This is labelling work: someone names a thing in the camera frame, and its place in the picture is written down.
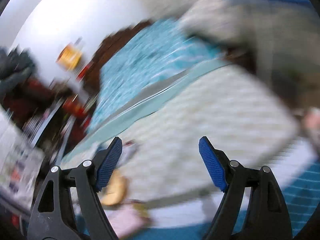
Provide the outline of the red gift box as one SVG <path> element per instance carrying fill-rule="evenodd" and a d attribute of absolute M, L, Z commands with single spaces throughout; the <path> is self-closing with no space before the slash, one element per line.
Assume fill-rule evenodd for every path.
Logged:
<path fill-rule="evenodd" d="M 88 110 L 78 100 L 78 96 L 68 97 L 62 105 L 62 109 L 65 113 L 72 115 L 80 122 L 80 127 L 87 129 L 91 120 Z"/>

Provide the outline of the yellow red cardboard box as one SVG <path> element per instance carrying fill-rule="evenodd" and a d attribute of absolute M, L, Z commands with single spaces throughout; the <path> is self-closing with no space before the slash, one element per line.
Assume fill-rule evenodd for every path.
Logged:
<path fill-rule="evenodd" d="M 107 218 L 119 239 L 133 236 L 151 223 L 147 208 L 144 203 L 138 201 L 122 204 L 107 215 Z"/>

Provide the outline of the orange red hanging bags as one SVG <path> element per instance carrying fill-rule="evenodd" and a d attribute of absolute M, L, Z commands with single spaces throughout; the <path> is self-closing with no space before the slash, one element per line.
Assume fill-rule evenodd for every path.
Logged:
<path fill-rule="evenodd" d="M 84 53 L 84 46 L 82 37 L 79 37 L 75 42 L 67 44 L 56 59 L 56 63 L 64 70 L 72 73 L 78 81 L 85 77 L 92 65 L 92 62 Z"/>

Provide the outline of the dark carved wooden headboard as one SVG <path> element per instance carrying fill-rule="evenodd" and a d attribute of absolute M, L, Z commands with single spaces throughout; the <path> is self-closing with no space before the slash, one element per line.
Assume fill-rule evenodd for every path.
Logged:
<path fill-rule="evenodd" d="M 100 92 L 100 69 L 111 59 L 111 57 L 123 48 L 141 30 L 152 25 L 150 20 L 130 25 L 105 37 L 91 61 L 84 67 L 78 77 L 81 79 L 84 90 L 90 95 Z"/>

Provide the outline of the teal white patterned quilt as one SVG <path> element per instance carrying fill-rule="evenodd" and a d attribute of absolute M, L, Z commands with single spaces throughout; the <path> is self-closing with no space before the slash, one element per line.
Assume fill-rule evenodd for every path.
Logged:
<path fill-rule="evenodd" d="M 195 64 L 219 57 L 221 49 L 181 31 L 172 18 L 141 30 L 100 69 L 100 92 L 88 131 L 137 96 L 142 89 Z"/>

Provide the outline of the cluttered clothes shelf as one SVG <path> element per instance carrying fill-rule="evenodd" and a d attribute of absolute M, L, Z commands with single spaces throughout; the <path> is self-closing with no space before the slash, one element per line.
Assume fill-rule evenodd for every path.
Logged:
<path fill-rule="evenodd" d="M 28 51 L 1 48 L 1 194 L 29 209 L 63 146 L 69 116 L 62 106 L 71 91 L 36 77 Z"/>

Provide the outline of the grey patterned pillow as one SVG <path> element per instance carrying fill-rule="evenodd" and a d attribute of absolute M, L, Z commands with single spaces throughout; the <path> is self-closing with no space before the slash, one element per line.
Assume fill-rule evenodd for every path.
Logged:
<path fill-rule="evenodd" d="M 199 0 L 179 20 L 188 35 L 229 47 L 254 43 L 254 0 Z"/>

